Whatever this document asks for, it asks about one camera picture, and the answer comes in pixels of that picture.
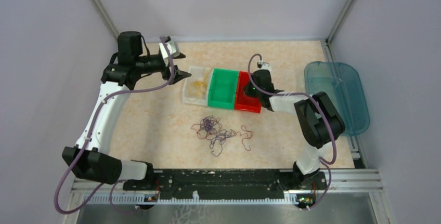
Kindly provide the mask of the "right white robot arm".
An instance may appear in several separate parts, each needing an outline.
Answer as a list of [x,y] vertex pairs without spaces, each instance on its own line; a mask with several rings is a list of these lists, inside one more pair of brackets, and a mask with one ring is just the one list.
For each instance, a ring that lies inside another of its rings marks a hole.
[[322,164],[335,163],[336,140],[345,132],[342,117],[324,92],[309,95],[276,90],[268,69],[248,73],[248,77],[250,81],[244,88],[247,96],[258,99],[261,106],[269,111],[297,117],[306,146],[293,164],[293,183],[300,189],[306,189]]

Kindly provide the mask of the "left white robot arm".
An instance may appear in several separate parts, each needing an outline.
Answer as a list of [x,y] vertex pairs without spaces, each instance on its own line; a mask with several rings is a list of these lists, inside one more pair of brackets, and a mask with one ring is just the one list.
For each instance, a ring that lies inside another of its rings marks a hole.
[[140,32],[126,31],[117,37],[118,50],[103,70],[98,99],[90,119],[73,147],[65,147],[62,158],[76,178],[104,184],[135,180],[142,189],[156,182],[153,166],[143,161],[123,161],[109,155],[113,132],[136,83],[145,75],[161,74],[165,83],[152,91],[173,85],[191,74],[173,62],[185,58],[169,36],[161,37],[159,51],[151,54]]

